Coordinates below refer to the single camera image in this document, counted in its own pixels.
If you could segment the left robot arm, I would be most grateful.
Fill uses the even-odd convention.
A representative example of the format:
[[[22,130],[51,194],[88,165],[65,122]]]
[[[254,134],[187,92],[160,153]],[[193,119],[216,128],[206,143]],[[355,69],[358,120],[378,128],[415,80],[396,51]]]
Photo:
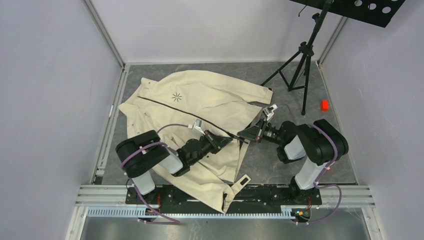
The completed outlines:
[[[157,190],[150,169],[160,165],[172,176],[180,177],[192,165],[208,154],[217,154],[231,141],[231,137],[205,130],[200,138],[191,138],[181,148],[172,150],[155,130],[150,130],[120,142],[115,151],[121,168],[138,190],[139,199],[151,204],[157,198]]]

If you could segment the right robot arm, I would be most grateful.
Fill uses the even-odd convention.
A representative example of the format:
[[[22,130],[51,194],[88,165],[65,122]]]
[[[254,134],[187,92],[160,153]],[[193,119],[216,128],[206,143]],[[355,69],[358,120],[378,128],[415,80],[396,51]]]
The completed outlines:
[[[284,164],[305,160],[288,187],[289,199],[295,204],[306,201],[324,173],[349,151],[346,138],[326,119],[311,125],[284,121],[279,128],[260,119],[256,125],[238,132],[238,136],[256,143],[276,144],[277,157]]]

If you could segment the cream zip-up jacket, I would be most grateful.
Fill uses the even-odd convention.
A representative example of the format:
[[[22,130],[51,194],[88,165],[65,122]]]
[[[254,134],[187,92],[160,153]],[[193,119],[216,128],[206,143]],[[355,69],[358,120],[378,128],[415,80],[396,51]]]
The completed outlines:
[[[202,129],[215,135],[236,135],[259,118],[260,104],[269,105],[272,96],[269,88],[251,82],[211,71],[185,70],[160,81],[142,78],[137,90],[118,108],[126,116],[129,138],[156,130],[163,142],[177,150],[199,138],[188,128],[196,120],[202,120]],[[233,138],[182,176],[173,176],[160,165],[153,171],[191,197],[226,213],[243,187],[236,177],[247,147]]]

